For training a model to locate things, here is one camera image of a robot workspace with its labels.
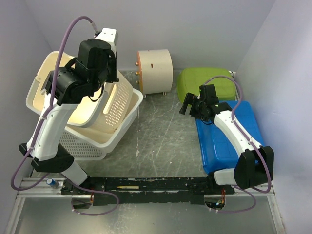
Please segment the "green plastic tub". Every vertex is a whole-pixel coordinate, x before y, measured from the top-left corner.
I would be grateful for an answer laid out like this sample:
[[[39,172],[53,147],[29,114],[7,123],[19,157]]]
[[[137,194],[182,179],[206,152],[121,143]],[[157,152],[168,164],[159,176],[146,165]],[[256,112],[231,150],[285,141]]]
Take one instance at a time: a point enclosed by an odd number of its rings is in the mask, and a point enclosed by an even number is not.
[[[220,101],[235,100],[236,87],[235,84],[224,78],[225,76],[232,78],[232,72],[222,68],[201,67],[186,68],[177,78],[177,93],[180,102],[183,102],[187,93],[199,95],[199,86],[207,80],[214,78],[209,84],[213,84],[216,94]]]

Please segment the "cream perforated laundry basket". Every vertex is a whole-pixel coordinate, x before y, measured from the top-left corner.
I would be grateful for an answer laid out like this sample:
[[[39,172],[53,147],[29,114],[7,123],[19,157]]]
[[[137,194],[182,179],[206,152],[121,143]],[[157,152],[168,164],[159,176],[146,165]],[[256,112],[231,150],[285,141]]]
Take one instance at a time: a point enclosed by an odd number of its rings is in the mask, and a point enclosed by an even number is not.
[[[26,98],[26,106],[41,114],[45,97],[45,81],[50,71],[54,70],[58,57],[58,51],[53,51],[45,58]],[[73,111],[67,126],[74,128],[100,127],[115,131],[126,116],[127,109],[133,95],[132,85],[118,71],[118,82],[105,83],[103,93],[95,92],[94,96],[84,97],[81,103]]]

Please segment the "blue plastic tub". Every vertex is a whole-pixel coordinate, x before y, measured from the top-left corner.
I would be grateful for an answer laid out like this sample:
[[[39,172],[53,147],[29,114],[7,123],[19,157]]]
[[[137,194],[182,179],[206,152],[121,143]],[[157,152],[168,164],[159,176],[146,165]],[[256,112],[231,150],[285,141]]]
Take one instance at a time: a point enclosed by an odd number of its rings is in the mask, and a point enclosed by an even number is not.
[[[234,114],[248,133],[264,145],[251,105],[247,101],[242,101]],[[195,121],[204,171],[210,173],[220,169],[234,168],[238,155],[225,134],[214,124],[207,125],[200,119]]]

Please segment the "white plastic basket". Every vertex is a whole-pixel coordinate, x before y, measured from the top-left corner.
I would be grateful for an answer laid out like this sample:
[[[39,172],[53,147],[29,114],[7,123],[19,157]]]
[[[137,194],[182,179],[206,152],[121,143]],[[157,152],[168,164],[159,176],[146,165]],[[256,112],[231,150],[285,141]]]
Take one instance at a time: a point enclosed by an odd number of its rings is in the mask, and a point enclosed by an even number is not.
[[[142,93],[133,88],[131,99],[128,101],[128,108],[122,114],[123,119],[117,123],[121,114],[120,108],[124,102],[125,94],[119,94],[120,88],[114,88],[115,100],[108,100],[109,107],[105,107],[96,121],[88,128],[80,128],[68,125],[65,131],[73,134],[101,151],[110,153],[120,142],[138,114],[139,105],[143,101]]]

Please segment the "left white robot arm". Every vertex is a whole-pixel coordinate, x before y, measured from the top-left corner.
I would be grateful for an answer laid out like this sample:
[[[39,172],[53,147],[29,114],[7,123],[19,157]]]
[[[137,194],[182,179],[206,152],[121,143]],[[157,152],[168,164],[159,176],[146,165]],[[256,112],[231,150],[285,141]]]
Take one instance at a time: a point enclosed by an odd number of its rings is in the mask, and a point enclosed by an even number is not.
[[[66,124],[84,97],[92,97],[104,84],[117,78],[116,44],[102,39],[80,43],[78,56],[64,66],[59,51],[55,68],[47,76],[44,105],[36,129],[27,142],[25,157],[32,157],[37,172],[60,173],[73,182],[73,188],[84,195],[91,189],[87,173],[60,144]]]

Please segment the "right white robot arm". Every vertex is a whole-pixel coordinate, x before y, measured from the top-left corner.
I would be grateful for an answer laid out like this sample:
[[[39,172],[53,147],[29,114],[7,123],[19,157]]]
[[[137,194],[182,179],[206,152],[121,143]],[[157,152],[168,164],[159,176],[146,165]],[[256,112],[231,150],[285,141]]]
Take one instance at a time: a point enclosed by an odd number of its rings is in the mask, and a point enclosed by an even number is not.
[[[235,108],[226,102],[220,102],[215,86],[201,85],[199,95],[187,93],[180,109],[185,114],[190,107],[191,117],[210,122],[227,137],[234,147],[238,162],[233,168],[212,172],[213,178],[207,181],[207,189],[212,194],[219,193],[224,185],[236,185],[241,189],[253,188],[262,184],[271,187],[273,180],[274,151],[263,146],[236,118]]]

